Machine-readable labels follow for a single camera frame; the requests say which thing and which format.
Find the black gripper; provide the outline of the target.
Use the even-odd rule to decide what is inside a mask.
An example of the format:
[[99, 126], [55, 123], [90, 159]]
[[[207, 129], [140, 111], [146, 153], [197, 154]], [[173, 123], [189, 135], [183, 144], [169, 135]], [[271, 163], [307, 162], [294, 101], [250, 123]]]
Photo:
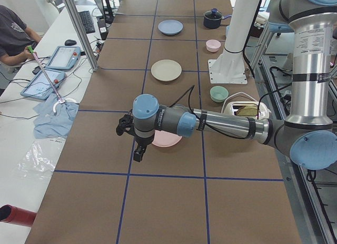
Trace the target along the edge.
[[[123, 135], [124, 132], [132, 136], [135, 135], [133, 116], [131, 114], [125, 114], [118, 121], [118, 126], [116, 127], [116, 134], [118, 136], [121, 136]], [[133, 160], [136, 162], [141, 162], [143, 160], [143, 155], [145, 152], [146, 152], [146, 146], [142, 146], [138, 144], [136, 149], [133, 152]]]

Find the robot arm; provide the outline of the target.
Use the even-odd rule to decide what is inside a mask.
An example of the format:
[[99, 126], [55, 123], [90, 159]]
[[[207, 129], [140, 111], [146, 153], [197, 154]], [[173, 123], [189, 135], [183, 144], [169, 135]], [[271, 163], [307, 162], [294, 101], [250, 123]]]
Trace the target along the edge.
[[130, 113], [120, 118], [117, 135], [128, 133], [140, 162], [155, 131], [189, 137], [195, 130], [213, 130], [234, 139], [256, 139], [274, 147], [295, 164], [321, 170], [336, 161], [336, 135], [326, 114], [330, 73], [330, 43], [336, 22], [336, 0], [271, 0], [269, 25], [294, 31], [291, 111], [285, 120], [271, 120], [260, 101], [233, 101], [228, 96], [220, 112], [190, 106], [160, 105], [150, 94], [139, 95]]

